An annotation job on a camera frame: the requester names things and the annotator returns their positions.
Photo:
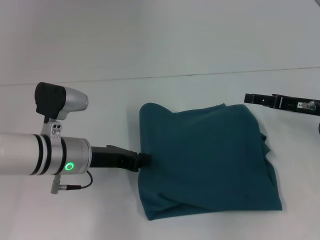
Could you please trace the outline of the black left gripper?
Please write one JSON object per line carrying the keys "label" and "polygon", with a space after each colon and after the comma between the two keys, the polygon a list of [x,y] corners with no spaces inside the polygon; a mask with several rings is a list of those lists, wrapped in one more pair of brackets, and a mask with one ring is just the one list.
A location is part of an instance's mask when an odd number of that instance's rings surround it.
{"label": "black left gripper", "polygon": [[91,168],[119,168],[131,172],[148,167],[152,156],[146,153],[136,153],[117,146],[91,147]]}

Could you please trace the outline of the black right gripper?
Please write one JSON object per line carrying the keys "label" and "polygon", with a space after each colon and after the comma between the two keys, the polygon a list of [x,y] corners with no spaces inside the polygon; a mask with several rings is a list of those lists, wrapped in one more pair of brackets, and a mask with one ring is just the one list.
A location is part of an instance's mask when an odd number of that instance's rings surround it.
{"label": "black right gripper", "polygon": [[320,115],[320,101],[316,99],[290,97],[279,94],[262,95],[246,93],[244,102],[248,104],[262,105],[272,109],[284,109],[295,113],[302,113],[308,115]]}

